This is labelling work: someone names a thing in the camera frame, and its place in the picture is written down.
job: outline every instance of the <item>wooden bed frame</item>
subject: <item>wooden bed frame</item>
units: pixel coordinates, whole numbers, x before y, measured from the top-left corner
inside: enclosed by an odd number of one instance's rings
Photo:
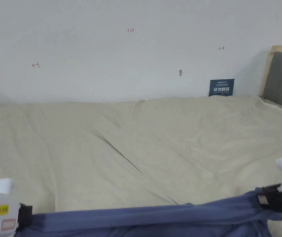
[[[271,47],[264,68],[259,96],[282,106],[282,45]]]
[[[266,65],[264,67],[264,73],[263,73],[263,77],[262,77],[262,81],[261,81],[261,85],[260,85],[260,90],[259,90],[259,95],[258,95],[259,97],[262,97],[264,95],[264,86],[266,84],[266,80],[267,80],[267,77],[268,77],[271,61],[272,61],[272,58],[273,58],[273,55],[274,55],[275,52],[282,52],[282,45],[273,45],[271,47],[271,50],[270,50],[268,57],[267,57]]]

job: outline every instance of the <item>blue fabric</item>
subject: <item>blue fabric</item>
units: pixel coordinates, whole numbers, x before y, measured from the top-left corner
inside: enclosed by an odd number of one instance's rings
[[[282,213],[259,205],[257,191],[203,205],[138,207],[33,215],[17,237],[270,237]]]

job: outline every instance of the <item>sign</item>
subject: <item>sign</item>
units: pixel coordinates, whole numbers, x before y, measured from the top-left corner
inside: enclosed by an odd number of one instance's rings
[[[223,95],[229,96],[233,94],[234,79],[227,80],[210,80],[210,91],[211,95]]]

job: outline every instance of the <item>beige bed sheet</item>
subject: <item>beige bed sheet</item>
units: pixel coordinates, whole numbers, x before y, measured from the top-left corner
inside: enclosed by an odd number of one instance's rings
[[[281,182],[279,157],[282,108],[259,97],[0,106],[0,178],[35,213],[240,195]]]

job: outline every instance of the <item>mattress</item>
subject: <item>mattress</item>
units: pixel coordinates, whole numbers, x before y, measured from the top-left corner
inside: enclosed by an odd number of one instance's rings
[[[34,213],[241,195],[280,183],[280,157],[282,108],[259,97],[0,105],[0,178]]]

